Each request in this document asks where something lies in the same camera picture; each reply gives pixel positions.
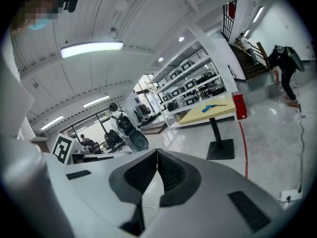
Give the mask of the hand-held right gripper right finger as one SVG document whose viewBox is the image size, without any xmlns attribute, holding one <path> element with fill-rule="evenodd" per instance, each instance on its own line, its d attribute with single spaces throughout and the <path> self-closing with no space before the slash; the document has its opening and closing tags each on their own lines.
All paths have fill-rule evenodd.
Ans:
<svg viewBox="0 0 317 238">
<path fill-rule="evenodd" d="M 202 176 L 193 165 L 162 150 L 157 150 L 158 173 L 163 182 L 161 207 L 172 207 L 187 202 L 201 185 Z"/>
</svg>

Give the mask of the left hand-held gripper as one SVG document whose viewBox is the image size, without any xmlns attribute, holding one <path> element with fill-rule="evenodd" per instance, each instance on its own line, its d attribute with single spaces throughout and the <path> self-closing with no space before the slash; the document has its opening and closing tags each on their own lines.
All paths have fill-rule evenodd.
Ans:
<svg viewBox="0 0 317 238">
<path fill-rule="evenodd" d="M 101 160 L 113 159 L 113 154 L 104 154 L 98 143 L 92 146 L 83 146 L 77 140 L 59 134 L 52 150 L 59 162 L 63 165 L 80 164 Z"/>
</svg>

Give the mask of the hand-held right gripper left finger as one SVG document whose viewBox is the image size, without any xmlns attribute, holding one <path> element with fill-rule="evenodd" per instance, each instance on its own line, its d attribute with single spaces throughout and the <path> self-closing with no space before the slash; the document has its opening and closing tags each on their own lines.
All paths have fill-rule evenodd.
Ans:
<svg viewBox="0 0 317 238">
<path fill-rule="evenodd" d="M 157 150 L 150 150 L 116 168 L 109 176 L 109 186 L 118 199 L 135 205 L 132 218 L 120 226 L 122 230 L 135 236 L 141 235 L 145 230 L 142 196 L 155 176 L 157 163 Z"/>
</svg>

